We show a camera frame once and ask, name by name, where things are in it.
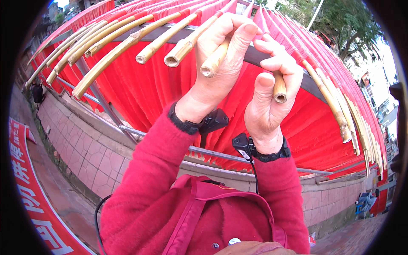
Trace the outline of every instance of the hand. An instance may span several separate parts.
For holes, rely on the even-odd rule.
[[[260,28],[249,18],[226,13],[209,27],[196,45],[197,79],[190,91],[176,104],[177,117],[200,123],[223,99],[238,79],[245,52]],[[231,36],[226,57],[217,74],[206,78],[200,73],[204,61],[218,48],[226,36]]]
[[[253,99],[245,110],[245,126],[257,151],[272,154],[282,147],[280,123],[292,109],[302,83],[303,70],[268,34],[262,40],[255,40],[254,46],[258,51],[271,55],[271,58],[261,61],[261,67],[268,71],[281,71],[286,84],[288,101],[277,103],[273,99],[274,77],[270,73],[260,73],[255,80]]]

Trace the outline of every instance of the paved sidewalk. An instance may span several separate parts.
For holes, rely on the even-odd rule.
[[[354,223],[316,241],[311,254],[360,255],[369,246],[388,214]]]
[[[98,252],[98,239],[93,220],[95,205],[75,191],[49,157],[28,103],[17,87],[13,88],[11,95],[10,117],[30,126],[37,144],[28,141],[28,151],[52,207],[79,239],[93,251]]]

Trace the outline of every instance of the red cloth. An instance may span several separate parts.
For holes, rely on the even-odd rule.
[[[122,184],[102,209],[101,238],[107,254],[161,254],[190,197],[190,188],[171,189],[188,146],[197,137],[180,131],[167,117],[169,106],[136,146]],[[293,158],[255,160],[259,194],[271,207],[275,224],[291,249],[308,254],[301,186]],[[206,203],[186,254],[214,254],[231,238],[270,242],[262,209],[242,197]]]

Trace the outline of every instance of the sky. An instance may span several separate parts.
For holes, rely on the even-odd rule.
[[[69,4],[69,0],[54,0],[53,2],[58,3],[58,7],[64,8],[65,5]]]

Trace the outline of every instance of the fingernail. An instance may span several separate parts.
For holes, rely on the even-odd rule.
[[[244,31],[248,34],[256,34],[256,32],[258,31],[258,26],[254,24],[246,24],[244,27]]]

